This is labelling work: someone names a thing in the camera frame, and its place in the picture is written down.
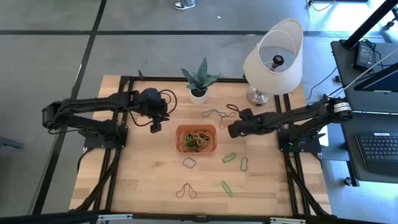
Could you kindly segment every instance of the gray floor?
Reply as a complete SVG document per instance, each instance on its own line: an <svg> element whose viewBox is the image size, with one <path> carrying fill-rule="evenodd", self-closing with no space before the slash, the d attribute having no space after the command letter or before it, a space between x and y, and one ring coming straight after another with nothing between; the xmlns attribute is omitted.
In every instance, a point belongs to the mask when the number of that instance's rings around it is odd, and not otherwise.
<svg viewBox="0 0 398 224"><path fill-rule="evenodd" d="M169 0L108 0L100 30L268 30L279 20L294 17L306 31L353 31L374 10L365 3L338 3L330 10L306 9L303 1L198 0L197 7L177 12ZM100 0L3 0L2 29L87 29L93 26ZM79 98L95 97L103 75L181 76L207 57L209 71L241 77L247 54L261 37L236 35L97 36L81 84ZM305 37L303 83L312 86L335 67L330 42L341 37ZM25 143L23 150L0 150L0 216L29 213L48 158L53 136L41 127L40 109L68 98L88 36L0 35L0 136ZM383 42L382 38L372 39ZM316 101L338 84L331 78L317 87ZM68 209L83 138L67 134L44 212ZM345 187L343 162L323 163L331 208L341 218L397 223L398 185L361 182ZM134 223L154 223L134 221ZM164 221L159 223L177 223Z"/></svg>

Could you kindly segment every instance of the wooden table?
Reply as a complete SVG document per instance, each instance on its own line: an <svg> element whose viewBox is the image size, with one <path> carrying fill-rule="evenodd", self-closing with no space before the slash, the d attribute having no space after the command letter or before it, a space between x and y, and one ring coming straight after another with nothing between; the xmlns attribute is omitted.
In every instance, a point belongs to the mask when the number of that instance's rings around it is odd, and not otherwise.
<svg viewBox="0 0 398 224"><path fill-rule="evenodd" d="M99 97L118 91L120 76L106 75L103 78ZM220 129L220 117L212 114L202 118L203 111L216 108L230 113L225 106L232 103L240 110L251 108L254 114L275 111L272 97L264 106L255 107L246 100L247 83L215 83L209 87L208 99L195 105L189 99L185 82L134 82L133 89L142 91L154 87L174 91L178 98L177 109L170 121L162 123L162 131L149 132L149 126L137 127L128 118L129 126L126 147L122 150L116 178L111 210L131 213L209 214L209 215L277 215L290 216L287 176L282 153L279 151L276 132L263 136L246 136L231 139L227 129ZM292 109L305 105L303 88L300 85L290 93ZM94 119L111 119L112 112L95 112ZM136 116L138 123L147 118ZM226 125L238 119L224 119ZM182 165L187 157L175 148L175 130L181 124L212 124L217 130L216 151L208 155L191 156L197 161L193 169ZM235 152L235 160L224 164L222 158ZM329 200L319 161L311 154L301 153L305 183L324 210L330 212ZM79 206L98 181L104 149L95 149L87 154L80 166L70 208ZM249 159L248 171L239 169L241 158ZM233 191L229 197L221 187L225 180ZM197 198L187 194L175 196L183 184L189 183ZM107 186L104 188L100 208L104 208ZM301 196L296 187L299 210Z"/></svg>

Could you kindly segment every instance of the person's foot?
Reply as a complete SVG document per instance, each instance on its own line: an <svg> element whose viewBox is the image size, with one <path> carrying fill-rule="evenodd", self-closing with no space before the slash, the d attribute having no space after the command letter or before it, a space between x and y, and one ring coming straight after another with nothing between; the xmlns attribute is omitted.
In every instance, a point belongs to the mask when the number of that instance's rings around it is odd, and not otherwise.
<svg viewBox="0 0 398 224"><path fill-rule="evenodd" d="M180 2L177 2L177 3L174 4L174 8L178 9L178 10L190 9L192 7L195 7L195 5L193 5L193 6L183 6L183 5L181 5Z"/></svg>

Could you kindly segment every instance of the desk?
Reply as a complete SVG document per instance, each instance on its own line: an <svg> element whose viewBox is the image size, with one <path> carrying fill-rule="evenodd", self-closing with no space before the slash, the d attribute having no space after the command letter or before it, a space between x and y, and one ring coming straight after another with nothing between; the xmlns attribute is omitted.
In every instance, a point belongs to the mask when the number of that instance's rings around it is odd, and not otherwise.
<svg viewBox="0 0 398 224"><path fill-rule="evenodd" d="M117 92L120 78L104 76L99 97ZM189 99L186 85L186 82L134 82L134 90L154 87L174 91L178 105L170 115L170 121L163 122L162 131L156 134L151 134L148 126L134 126L128 118L128 139L121 153L112 212L291 216L284 159L279 151L276 133L231 139L227 129L218 127L220 118L217 115L201 117L202 111L212 108L228 112L225 107L227 103L233 103L241 110L251 108L255 114L275 111L274 99L271 98L264 106L255 107L246 100L249 84L215 83L209 87L206 103L194 105ZM290 94L290 102L292 109L305 105L301 85ZM93 117L98 120L110 119L112 112L95 112ZM229 125L235 119L224 121ZM147 121L147 118L137 117L138 123ZM182 165L187 156L175 149L175 130L180 124L212 124L217 129L216 151L210 155L191 156L197 161L193 169ZM222 158L232 152L237 154L236 159L227 164L222 163ZM96 185L103 156L104 149L94 149L83 158L70 208L79 206ZM249 159L247 172L239 170L242 156ZM304 153L301 153L301 159L306 186L323 209L330 213L319 161L311 154ZM224 192L222 180L228 183L233 197L228 197ZM186 182L197 191L197 198L175 196ZM105 187L100 208L104 208L106 192ZM296 194L298 207L302 211L298 188Z"/></svg>
<svg viewBox="0 0 398 224"><path fill-rule="evenodd" d="M340 42L333 41L331 43L333 55L335 56L337 68L341 77L343 85L349 84L358 75L360 71L352 68L354 60L354 50L344 49ZM398 48L398 44L383 44L377 43L376 50L380 51L382 57ZM397 61L397 57L390 57L386 59L384 64L390 64ZM379 71L379 66L375 67L375 71ZM353 110L357 110L362 105L369 104L369 98L383 97L384 100L379 100L375 104L375 108L379 108L381 111L390 111L391 107L386 107L386 101L389 99L383 93L365 92L365 91L354 91L353 87L348 88L345 91L348 102ZM391 104L396 104L396 98L391 95L389 100ZM353 165L353 171L358 180L371 181L371 182L386 182L398 184L398 177L391 177L386 175L375 174L368 172L364 166L363 159L359 147L355 142L356 133L372 133L372 132L397 132L398 131L398 116L386 115L386 114L364 114L355 113L354 118L342 125L343 133L345 136L346 145L349 152L349 159Z"/></svg>

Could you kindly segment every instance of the black keyboard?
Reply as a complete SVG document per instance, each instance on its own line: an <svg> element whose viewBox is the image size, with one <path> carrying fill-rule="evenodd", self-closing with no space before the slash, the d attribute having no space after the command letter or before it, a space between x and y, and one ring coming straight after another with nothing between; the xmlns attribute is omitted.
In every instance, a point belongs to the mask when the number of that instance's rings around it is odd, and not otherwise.
<svg viewBox="0 0 398 224"><path fill-rule="evenodd" d="M398 175L398 133L356 134L369 172Z"/></svg>

